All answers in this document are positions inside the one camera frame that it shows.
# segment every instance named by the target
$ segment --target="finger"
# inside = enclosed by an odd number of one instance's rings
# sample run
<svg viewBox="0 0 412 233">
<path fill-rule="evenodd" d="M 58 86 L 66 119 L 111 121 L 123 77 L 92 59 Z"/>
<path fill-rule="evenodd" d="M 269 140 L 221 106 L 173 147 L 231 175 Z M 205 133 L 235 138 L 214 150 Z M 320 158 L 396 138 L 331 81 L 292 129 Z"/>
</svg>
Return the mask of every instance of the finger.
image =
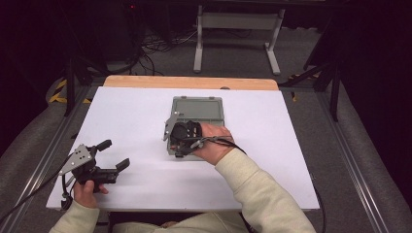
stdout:
<svg viewBox="0 0 412 233">
<path fill-rule="evenodd" d="M 103 183 L 99 185 L 99 189 L 100 189 L 100 192 L 103 193 L 103 194 L 108 194 L 109 193 L 109 190 L 107 190 L 107 188 L 104 186 Z"/>
<path fill-rule="evenodd" d="M 84 193 L 92 194 L 94 190 L 94 181 L 87 181 L 83 188 Z"/>
<path fill-rule="evenodd" d="M 73 186 L 73 190 L 76 193 L 81 193 L 82 192 L 82 185 L 79 184 L 78 182 L 75 182 L 75 185 Z"/>
</svg>

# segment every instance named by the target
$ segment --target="metal frame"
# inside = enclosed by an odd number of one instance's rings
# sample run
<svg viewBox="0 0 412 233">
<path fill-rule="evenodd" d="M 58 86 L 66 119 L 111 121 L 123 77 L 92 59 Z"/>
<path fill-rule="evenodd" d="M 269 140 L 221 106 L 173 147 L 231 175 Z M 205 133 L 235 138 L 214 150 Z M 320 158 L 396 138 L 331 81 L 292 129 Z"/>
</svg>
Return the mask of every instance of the metal frame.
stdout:
<svg viewBox="0 0 412 233">
<path fill-rule="evenodd" d="M 202 70 L 203 28 L 233 28 L 271 30 L 270 42 L 265 43 L 264 47 L 273 74 L 276 76 L 280 75 L 281 71 L 273 49 L 282 26 L 284 14 L 285 10 L 280 10 L 278 14 L 270 15 L 203 13 L 203 7 L 199 5 L 197 10 L 197 45 L 194 55 L 194 73 L 200 73 Z"/>
<path fill-rule="evenodd" d="M 51 143 L 49 144 L 39 164 L 37 165 L 30 179 L 28 180 L 24 188 L 24 191 L 21 193 L 16 204 L 19 203 L 24 198 L 26 198 L 28 195 L 30 195 L 30 193 L 32 193 L 34 190 L 36 190 L 41 185 L 43 179 L 45 178 L 46 173 L 48 172 L 52 164 L 53 159 L 56 156 L 56 153 L 60 147 L 60 143 L 63 139 L 63 136 L 67 132 L 67 129 L 69 128 L 73 117 L 76 115 L 77 110 L 82 105 L 82 100 L 86 98 L 88 91 L 89 91 L 88 86 L 82 86 L 80 88 L 80 92 L 76 99 L 77 104 L 74 105 L 74 108 L 73 108 L 73 111 L 71 111 L 71 114 L 68 115 L 67 117 L 64 117 L 63 120 L 60 122 L 57 128 L 57 131 L 52 137 Z M 34 197 L 28 199 L 23 205 L 21 205 L 17 210 L 15 210 L 13 214 L 11 214 L 8 218 L 6 218 L 6 220 L 4 221 L 4 223 L 2 224 L 0 228 L 0 232 L 13 233 L 16 231 L 19 223 L 24 217 L 33 198 Z"/>
<path fill-rule="evenodd" d="M 342 158 L 346 164 L 349 175 L 352 178 L 352 182 L 355 185 L 358 195 L 360 196 L 360 200 L 363 203 L 363 207 L 367 213 L 367 216 L 369 217 L 373 230 L 380 233 L 389 232 L 388 227 L 379 211 L 379 208 L 376 205 L 375 200 L 373 199 L 369 186 L 367 185 L 366 180 L 364 179 L 361 170 L 355 160 L 355 157 L 348 145 L 348 142 L 346 141 L 345 136 L 342 133 L 342 129 L 328 112 L 326 94 L 324 92 L 317 92 L 317 97 L 330 124 L 330 128 L 333 130 L 333 134 L 335 135 L 336 140 L 338 141 L 339 146 L 342 149 Z"/>
</svg>

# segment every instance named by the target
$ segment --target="person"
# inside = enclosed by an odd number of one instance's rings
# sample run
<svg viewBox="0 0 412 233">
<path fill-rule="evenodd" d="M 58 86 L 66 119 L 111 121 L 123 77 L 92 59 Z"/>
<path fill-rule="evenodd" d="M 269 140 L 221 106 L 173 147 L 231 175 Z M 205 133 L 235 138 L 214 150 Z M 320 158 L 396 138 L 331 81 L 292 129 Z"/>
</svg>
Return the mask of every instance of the person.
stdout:
<svg viewBox="0 0 412 233">
<path fill-rule="evenodd" d="M 202 123 L 203 137 L 233 138 L 224 126 Z M 242 204 L 245 220 L 257 232 L 315 232 L 297 203 L 276 181 L 239 149 L 205 142 L 195 155 L 215 166 L 233 190 L 234 198 Z M 93 181 L 74 186 L 74 202 L 51 233 L 93 232 L 99 215 L 93 196 Z M 100 185 L 100 191 L 108 190 Z M 166 222 L 162 226 L 140 222 L 126 222 L 114 226 L 114 233 L 130 232 L 249 232 L 238 213 L 207 213 L 180 222 Z"/>
</svg>

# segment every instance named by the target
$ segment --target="metal bracket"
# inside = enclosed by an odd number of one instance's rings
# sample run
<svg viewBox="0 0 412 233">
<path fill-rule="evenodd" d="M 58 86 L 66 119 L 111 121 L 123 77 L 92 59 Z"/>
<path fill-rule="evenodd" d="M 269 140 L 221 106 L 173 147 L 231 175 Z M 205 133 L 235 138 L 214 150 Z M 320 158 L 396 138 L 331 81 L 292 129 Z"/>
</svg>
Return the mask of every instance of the metal bracket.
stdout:
<svg viewBox="0 0 412 233">
<path fill-rule="evenodd" d="M 90 154 L 87 147 L 81 144 L 72 153 L 69 160 L 67 160 L 66 164 L 64 164 L 58 175 L 62 176 L 68 172 L 71 172 L 73 169 L 82 166 L 83 164 L 89 162 L 91 159 L 93 159 L 93 156 Z"/>
<path fill-rule="evenodd" d="M 166 126 L 164 127 L 164 136 L 163 136 L 163 141 L 166 141 L 170 134 L 172 133 L 173 127 L 175 126 L 175 123 L 178 121 L 180 113 L 179 112 L 174 112 L 170 118 L 168 118 L 165 122 Z"/>
</svg>

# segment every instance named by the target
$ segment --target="metal stand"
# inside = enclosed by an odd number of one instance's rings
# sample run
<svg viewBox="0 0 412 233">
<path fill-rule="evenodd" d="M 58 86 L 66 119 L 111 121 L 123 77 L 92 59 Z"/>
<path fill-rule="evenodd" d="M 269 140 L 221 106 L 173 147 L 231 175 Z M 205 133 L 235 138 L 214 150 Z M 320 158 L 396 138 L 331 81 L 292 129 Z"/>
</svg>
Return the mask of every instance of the metal stand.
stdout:
<svg viewBox="0 0 412 233">
<path fill-rule="evenodd" d="M 305 73 L 299 75 L 293 80 L 289 80 L 285 83 L 278 83 L 279 87 L 292 87 L 297 83 L 300 83 L 313 75 L 322 72 L 316 82 L 313 84 L 313 88 L 317 92 L 325 91 L 327 86 L 332 82 L 332 90 L 330 94 L 329 111 L 333 117 L 334 121 L 337 119 L 337 102 L 339 96 L 339 85 L 340 85 L 340 72 L 337 62 L 326 63 L 315 68 L 312 68 Z"/>
<path fill-rule="evenodd" d="M 92 77 L 87 67 L 91 67 L 104 76 L 112 75 L 105 67 L 101 67 L 84 58 L 81 46 L 78 43 L 72 25 L 65 16 L 61 6 L 55 6 L 53 1 L 41 1 L 47 17 L 54 22 L 56 31 L 60 34 L 61 44 L 66 56 L 66 78 L 67 78 L 67 108 L 65 116 L 69 116 L 75 106 L 75 77 L 80 85 L 90 85 Z"/>
<path fill-rule="evenodd" d="M 282 26 L 285 10 L 279 14 L 227 14 L 227 13 L 203 13 L 202 6 L 197 11 L 197 45 L 194 55 L 194 73 L 200 73 L 202 69 L 203 55 L 203 28 L 231 28 L 231 29 L 257 29 L 271 30 L 272 38 L 264 47 L 274 75 L 280 75 L 278 62 L 273 51 Z"/>
</svg>

